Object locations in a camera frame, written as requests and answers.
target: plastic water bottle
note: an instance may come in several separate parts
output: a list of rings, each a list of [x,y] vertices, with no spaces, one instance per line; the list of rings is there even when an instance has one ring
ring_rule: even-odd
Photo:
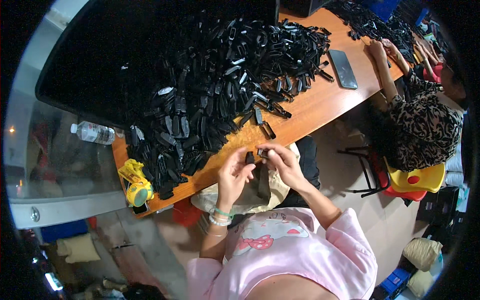
[[[72,124],[71,133],[76,133],[82,141],[110,145],[115,141],[115,131],[110,127],[82,121],[80,124]]]

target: wooden table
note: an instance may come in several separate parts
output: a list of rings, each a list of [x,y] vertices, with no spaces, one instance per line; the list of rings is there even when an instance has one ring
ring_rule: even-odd
[[[292,114],[291,119],[286,120],[270,113],[264,113],[264,120],[270,124],[277,136],[274,142],[284,146],[324,126],[381,89],[378,71],[374,67],[373,57],[368,53],[366,46],[370,43],[369,40],[352,40],[347,35],[350,28],[343,25],[343,21],[333,13],[326,9],[319,9],[308,18],[299,18],[290,15],[288,11],[281,12],[279,19],[285,18],[304,26],[322,26],[328,29],[332,33],[330,49],[346,53],[359,87],[356,90],[343,89],[340,88],[338,80],[329,83],[317,76],[316,81],[312,82],[310,90],[295,97],[293,103],[282,103],[283,108]],[[321,60],[328,60],[328,56],[323,55]],[[331,64],[324,70],[334,76]],[[401,70],[394,63],[392,63],[390,73],[394,80],[402,76]],[[254,125],[253,120],[249,121],[238,134],[230,134],[227,138],[229,142],[218,154],[210,158],[204,169],[197,171],[189,177],[187,183],[180,184],[173,190],[173,197],[160,200],[156,196],[148,202],[150,211],[137,217],[148,215],[216,183],[218,169],[234,149],[247,146],[250,151],[253,151],[255,145],[267,142],[260,128]],[[115,162],[119,168],[128,159],[125,140],[117,139],[112,146]]]

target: black hair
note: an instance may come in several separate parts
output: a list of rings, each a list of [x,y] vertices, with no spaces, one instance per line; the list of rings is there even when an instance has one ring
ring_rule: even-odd
[[[444,56],[444,58],[445,58],[446,67],[452,70],[452,73],[453,73],[452,82],[454,84],[462,84],[465,87],[465,79],[460,70],[460,66],[458,65],[458,59],[456,55],[453,53],[453,51],[448,51]],[[468,101],[466,98],[459,101],[458,104],[464,110],[468,109]]]
[[[448,68],[450,68],[453,72],[452,81],[455,84],[462,84],[465,85],[465,80],[460,71],[460,67],[458,65],[458,60],[455,54],[452,51],[448,51],[446,55],[444,55],[445,63]]]

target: pile of black plastic parts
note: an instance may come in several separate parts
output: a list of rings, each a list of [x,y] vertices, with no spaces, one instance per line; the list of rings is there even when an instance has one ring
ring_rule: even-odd
[[[414,63],[413,58],[413,35],[412,28],[403,21],[397,12],[394,12],[387,23],[382,21],[375,13],[368,8],[345,0],[332,0],[325,5],[325,8],[344,20],[352,30],[348,33],[354,40],[361,36],[368,36],[371,39],[381,40],[388,38],[394,43],[403,57]]]
[[[202,169],[250,118],[274,139],[262,111],[290,118],[282,102],[292,102],[316,78],[333,80],[320,69],[330,42],[325,28],[241,18],[209,24],[201,16],[184,28],[180,45],[169,45],[153,64],[150,105],[141,116],[129,115],[126,135],[129,157],[145,164],[160,199],[173,196],[172,189],[188,181],[182,174]],[[135,72],[146,71],[130,62],[120,72],[125,101],[142,103],[132,87]]]

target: smartphone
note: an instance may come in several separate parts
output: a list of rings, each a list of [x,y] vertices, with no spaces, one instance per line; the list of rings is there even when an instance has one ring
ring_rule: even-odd
[[[358,88],[357,80],[353,74],[347,55],[343,51],[329,50],[330,60],[332,61],[338,82],[343,88],[356,90]]]
[[[148,207],[147,203],[145,202],[143,205],[141,206],[132,206],[132,210],[133,210],[133,214],[134,215],[139,215],[139,214],[143,214],[143,213],[146,213],[147,211],[150,210],[150,208]]]

